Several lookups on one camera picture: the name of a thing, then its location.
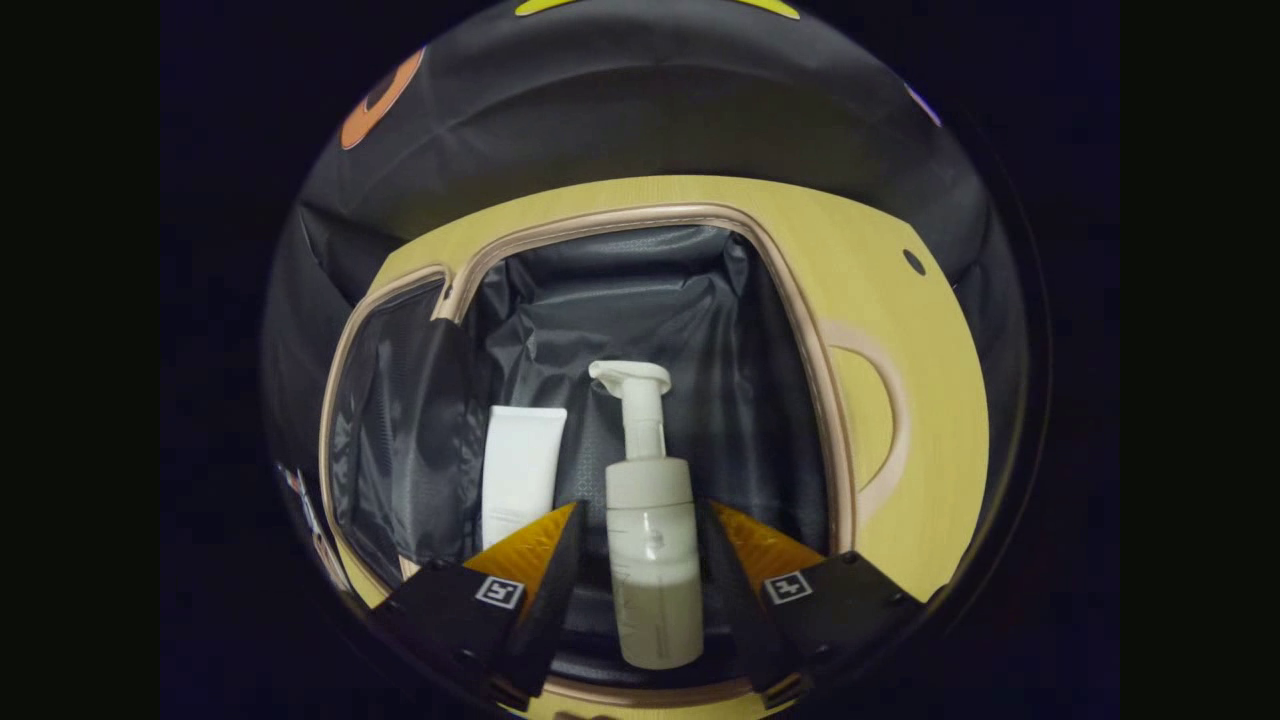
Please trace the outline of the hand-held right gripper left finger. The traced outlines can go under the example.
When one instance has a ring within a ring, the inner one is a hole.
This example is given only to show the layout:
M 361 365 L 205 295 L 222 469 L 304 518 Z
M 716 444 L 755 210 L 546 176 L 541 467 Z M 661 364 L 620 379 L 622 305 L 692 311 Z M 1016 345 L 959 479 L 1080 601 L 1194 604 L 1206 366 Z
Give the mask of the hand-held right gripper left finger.
M 375 607 L 375 628 L 466 696 L 525 711 L 559 648 L 586 507 L 561 506 L 466 562 L 434 559 Z

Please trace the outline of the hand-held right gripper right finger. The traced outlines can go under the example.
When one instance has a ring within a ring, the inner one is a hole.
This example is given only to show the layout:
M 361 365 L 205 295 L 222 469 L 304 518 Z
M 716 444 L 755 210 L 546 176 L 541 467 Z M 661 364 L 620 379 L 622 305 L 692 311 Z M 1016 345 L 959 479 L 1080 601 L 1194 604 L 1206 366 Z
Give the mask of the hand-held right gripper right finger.
M 698 503 L 698 530 L 745 676 L 767 710 L 865 674 L 925 612 L 856 551 L 818 553 L 710 500 Z

